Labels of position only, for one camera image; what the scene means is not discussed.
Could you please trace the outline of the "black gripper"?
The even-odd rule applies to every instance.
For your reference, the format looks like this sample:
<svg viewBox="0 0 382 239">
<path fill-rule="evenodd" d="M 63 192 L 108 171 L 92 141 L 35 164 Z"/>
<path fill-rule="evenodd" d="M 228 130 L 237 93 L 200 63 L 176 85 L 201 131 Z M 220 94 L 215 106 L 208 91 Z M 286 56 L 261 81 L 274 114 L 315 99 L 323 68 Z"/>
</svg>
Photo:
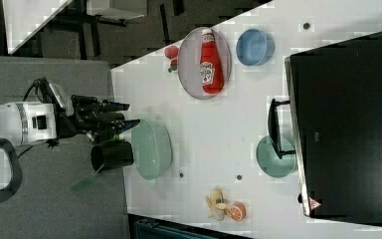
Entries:
<svg viewBox="0 0 382 239">
<path fill-rule="evenodd" d="M 52 103 L 56 121 L 56 137 L 48 143 L 58 143 L 60 139 L 85 135 L 91 143 L 96 143 L 98 135 L 113 136 L 128 131 L 140 124 L 139 119 L 108 119 L 98 124 L 94 121 L 98 109 L 101 112 L 127 111 L 130 104 L 111 101 L 99 102 L 95 97 L 65 94 L 57 84 L 50 84 Z"/>
</svg>

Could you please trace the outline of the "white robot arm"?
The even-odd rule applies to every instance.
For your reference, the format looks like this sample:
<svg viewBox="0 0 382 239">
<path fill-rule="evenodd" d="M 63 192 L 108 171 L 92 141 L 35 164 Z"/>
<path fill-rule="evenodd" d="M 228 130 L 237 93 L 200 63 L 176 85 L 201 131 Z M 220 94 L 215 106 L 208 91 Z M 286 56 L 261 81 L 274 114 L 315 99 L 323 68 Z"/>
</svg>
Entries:
<svg viewBox="0 0 382 239">
<path fill-rule="evenodd" d="M 38 97 L 35 102 L 0 105 L 0 155 L 10 166 L 10 179 L 0 188 L 0 203 L 12 197 L 22 182 L 18 147 L 41 143 L 54 147 L 60 139 L 77 134 L 98 143 L 105 131 L 121 134 L 140 124 L 138 119 L 126 119 L 122 114 L 129 109 L 128 104 L 88 96 L 66 97 L 61 86 L 45 79 L 34 81 L 29 90 Z"/>
</svg>

